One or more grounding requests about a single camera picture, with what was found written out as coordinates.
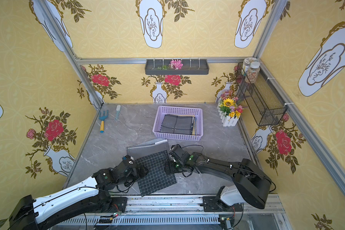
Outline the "black grid pillowcase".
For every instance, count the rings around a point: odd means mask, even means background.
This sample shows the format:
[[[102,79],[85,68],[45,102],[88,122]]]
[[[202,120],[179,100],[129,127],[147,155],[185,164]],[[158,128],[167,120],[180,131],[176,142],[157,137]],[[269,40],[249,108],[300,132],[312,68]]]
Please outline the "black grid pillowcase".
[[[138,181],[141,196],[151,195],[177,183],[175,175],[167,175],[164,170],[168,161],[169,156],[165,150],[136,160],[138,166],[143,166],[148,170],[148,173]]]

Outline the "light grey pillowcase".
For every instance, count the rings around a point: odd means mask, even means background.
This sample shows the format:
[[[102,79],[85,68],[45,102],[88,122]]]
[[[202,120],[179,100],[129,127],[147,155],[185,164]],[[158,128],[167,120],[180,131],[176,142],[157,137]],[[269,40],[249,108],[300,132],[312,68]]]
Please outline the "light grey pillowcase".
[[[127,154],[134,159],[139,159],[141,157],[168,150],[168,140],[163,138],[156,138],[135,146],[127,147]]]

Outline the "grey checked pillowcase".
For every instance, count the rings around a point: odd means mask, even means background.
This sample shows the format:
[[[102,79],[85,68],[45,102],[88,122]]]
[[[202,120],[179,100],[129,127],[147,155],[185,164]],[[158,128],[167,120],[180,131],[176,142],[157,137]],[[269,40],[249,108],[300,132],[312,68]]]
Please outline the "grey checked pillowcase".
[[[160,132],[170,134],[192,134],[192,117],[190,116],[177,116],[165,115]]]

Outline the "yellow pillowcase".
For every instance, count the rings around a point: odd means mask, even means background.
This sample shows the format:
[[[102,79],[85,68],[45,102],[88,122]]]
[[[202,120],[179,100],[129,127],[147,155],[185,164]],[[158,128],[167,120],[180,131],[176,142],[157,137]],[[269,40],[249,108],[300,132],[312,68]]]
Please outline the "yellow pillowcase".
[[[196,135],[196,117],[192,117],[192,134],[193,136]]]

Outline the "purple plastic basket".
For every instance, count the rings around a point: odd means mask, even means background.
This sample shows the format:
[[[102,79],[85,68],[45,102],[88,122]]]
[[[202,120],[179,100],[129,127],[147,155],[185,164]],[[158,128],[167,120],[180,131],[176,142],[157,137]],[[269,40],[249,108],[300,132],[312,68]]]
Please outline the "purple plastic basket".
[[[200,141],[203,137],[203,110],[159,106],[152,131],[157,138]]]

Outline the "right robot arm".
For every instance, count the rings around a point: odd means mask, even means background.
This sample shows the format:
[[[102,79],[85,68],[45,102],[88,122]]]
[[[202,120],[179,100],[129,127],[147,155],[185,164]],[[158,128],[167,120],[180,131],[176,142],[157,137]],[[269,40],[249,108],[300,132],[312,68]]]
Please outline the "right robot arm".
[[[244,158],[241,162],[226,162],[199,152],[189,153],[179,144],[172,146],[169,156],[171,160],[164,169],[167,174],[210,174],[233,182],[233,186],[219,189],[218,204],[232,206],[245,202],[257,209],[265,208],[274,183],[251,160]]]

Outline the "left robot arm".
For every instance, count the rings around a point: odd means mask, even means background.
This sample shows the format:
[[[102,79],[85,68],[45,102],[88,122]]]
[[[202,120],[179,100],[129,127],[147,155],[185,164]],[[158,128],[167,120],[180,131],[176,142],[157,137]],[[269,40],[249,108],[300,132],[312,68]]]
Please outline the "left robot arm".
[[[80,214],[124,212],[126,197],[112,198],[118,185],[131,187],[148,169],[126,155],[115,168],[104,168],[74,186],[51,195],[20,199],[9,218],[11,230],[47,230]]]

